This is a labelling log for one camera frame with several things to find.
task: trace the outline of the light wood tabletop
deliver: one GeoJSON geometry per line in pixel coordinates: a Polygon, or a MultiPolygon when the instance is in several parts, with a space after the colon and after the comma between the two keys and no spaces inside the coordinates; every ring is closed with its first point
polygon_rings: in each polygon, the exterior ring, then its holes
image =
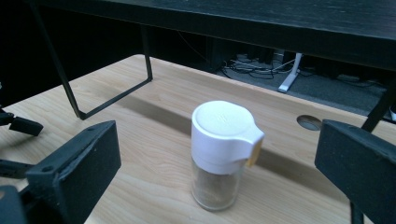
{"type": "MultiPolygon", "coordinates": [[[[121,168],[87,223],[349,223],[346,196],[315,168],[319,132],[300,115],[361,126],[365,117],[152,59],[154,79],[86,120],[57,87],[5,110],[44,125],[38,137],[0,129],[0,159],[38,163],[93,124],[115,120],[121,168]],[[256,165],[246,168],[236,203],[211,213],[191,195],[191,114],[207,101],[247,108],[266,134],[256,165]]],[[[137,55],[71,81],[82,111],[146,77],[137,55]]],[[[396,144],[395,125],[380,122],[375,135],[396,144]]],[[[0,178],[19,190],[25,180],[0,178]]]]}

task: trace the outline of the gray carpet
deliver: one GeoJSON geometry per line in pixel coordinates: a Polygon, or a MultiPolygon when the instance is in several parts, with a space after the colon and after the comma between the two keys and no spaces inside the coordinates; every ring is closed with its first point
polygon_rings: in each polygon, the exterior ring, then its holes
{"type": "MultiPolygon", "coordinates": [[[[273,70],[273,75],[268,71],[262,71],[262,68],[279,67],[281,63],[274,62],[273,65],[269,65],[251,61],[246,55],[237,57],[236,63],[225,65],[217,75],[277,91],[289,74],[283,72],[282,68],[273,70]]],[[[329,78],[304,70],[299,73],[285,94],[367,116],[385,90],[385,87],[375,80],[359,81],[357,77],[347,75],[329,78]]],[[[389,112],[385,118],[390,119],[389,112]]]]}

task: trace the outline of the wooden table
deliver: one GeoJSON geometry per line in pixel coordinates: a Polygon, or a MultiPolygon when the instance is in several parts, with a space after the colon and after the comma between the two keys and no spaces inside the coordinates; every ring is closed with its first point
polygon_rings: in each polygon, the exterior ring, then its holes
{"type": "MultiPolygon", "coordinates": [[[[38,163],[83,129],[114,119],[122,166],[87,223],[349,223],[344,194],[314,165],[319,132],[300,115],[361,126],[365,117],[307,102],[181,65],[151,59],[153,82],[86,120],[76,118],[62,87],[6,111],[44,125],[38,137],[1,127],[0,158],[38,163]],[[237,201],[210,213],[191,196],[191,113],[207,101],[246,107],[265,131],[262,154],[247,168],[237,201]]],[[[71,82],[83,109],[145,79],[144,56],[134,56],[71,82]]],[[[396,144],[396,128],[380,122],[374,134],[396,144]]],[[[24,180],[0,178],[22,189],[24,180]]]]}

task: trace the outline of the transparent jar body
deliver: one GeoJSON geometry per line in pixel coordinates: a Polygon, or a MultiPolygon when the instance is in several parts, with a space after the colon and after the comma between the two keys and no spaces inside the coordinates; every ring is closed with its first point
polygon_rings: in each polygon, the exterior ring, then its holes
{"type": "Polygon", "coordinates": [[[219,211],[233,205],[244,170],[230,175],[215,175],[197,166],[192,159],[192,196],[204,209],[219,211]]]}

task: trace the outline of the shaker bottle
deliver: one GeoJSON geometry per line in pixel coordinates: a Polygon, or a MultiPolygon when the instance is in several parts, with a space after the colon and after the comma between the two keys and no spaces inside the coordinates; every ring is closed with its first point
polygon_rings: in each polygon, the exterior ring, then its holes
{"type": "Polygon", "coordinates": [[[192,113],[192,195],[209,211],[231,206],[247,160],[260,152],[264,133],[240,105],[211,101],[192,113]]]}

